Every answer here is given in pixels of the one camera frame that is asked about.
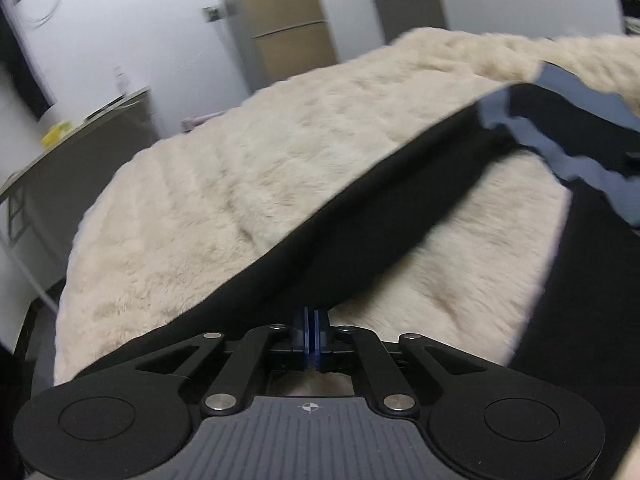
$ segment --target pink object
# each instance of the pink object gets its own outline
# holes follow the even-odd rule
[[[189,117],[188,119],[185,119],[180,123],[182,125],[182,131],[185,134],[188,134],[191,130],[200,126],[201,124],[206,123],[209,119],[218,117],[223,114],[224,112],[216,112],[214,114],[203,115],[200,117]]]

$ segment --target round black pad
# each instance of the round black pad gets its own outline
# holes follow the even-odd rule
[[[177,378],[97,373],[44,391],[18,413],[27,465],[57,480],[117,480],[149,471],[187,440],[191,419]]]
[[[484,421],[498,435],[520,442],[542,440],[560,425],[554,410],[530,399],[496,400],[484,410]]]
[[[450,388],[428,421],[436,450],[476,478],[585,478],[604,444],[598,412],[565,390],[514,375],[465,376],[461,388]]]
[[[106,440],[127,431],[136,409],[126,400],[90,397],[67,406],[60,415],[60,428],[80,440]]]

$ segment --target yellow object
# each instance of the yellow object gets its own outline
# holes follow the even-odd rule
[[[65,137],[66,134],[68,134],[70,131],[71,123],[69,121],[56,124],[49,129],[47,135],[40,139],[40,143],[44,148],[48,148],[49,146],[53,146],[54,144],[60,142],[60,140],[62,140],[63,137]]]

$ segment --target beige cabinet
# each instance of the beige cabinet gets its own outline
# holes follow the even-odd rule
[[[319,0],[223,1],[252,91],[337,62]]]

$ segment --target compass logo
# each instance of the compass logo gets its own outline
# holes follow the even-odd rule
[[[311,413],[317,410],[318,408],[321,408],[321,406],[318,406],[315,402],[305,402],[301,406],[301,408],[305,410],[307,413]]]

